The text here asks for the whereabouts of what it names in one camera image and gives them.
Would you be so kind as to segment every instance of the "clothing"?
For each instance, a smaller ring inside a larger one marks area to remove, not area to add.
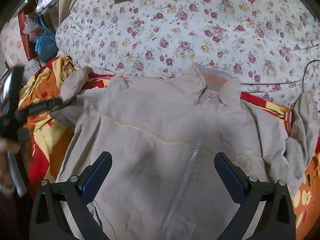
[[[75,133],[57,182],[111,153],[92,203],[110,239],[216,239],[239,208],[214,168],[218,152],[260,181],[284,179],[292,196],[299,188],[319,131],[312,93],[300,96],[288,138],[277,118],[240,100],[238,79],[215,91],[193,66],[174,79],[116,76],[76,95],[87,73],[65,80],[61,96],[74,99],[50,114]]]

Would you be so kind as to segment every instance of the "black cable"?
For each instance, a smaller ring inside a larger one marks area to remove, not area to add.
[[[310,62],[308,62],[308,64],[306,65],[306,67],[304,68],[304,72],[303,72],[303,78],[302,78],[302,85],[301,85],[301,90],[302,90],[302,93],[304,92],[304,77],[305,77],[305,75],[306,75],[306,72],[307,72],[307,68],[308,68],[308,66],[309,66],[309,64],[311,64],[311,63],[314,63],[314,62],[320,62],[320,60],[318,60],[318,59],[314,59],[314,60],[311,60]]]

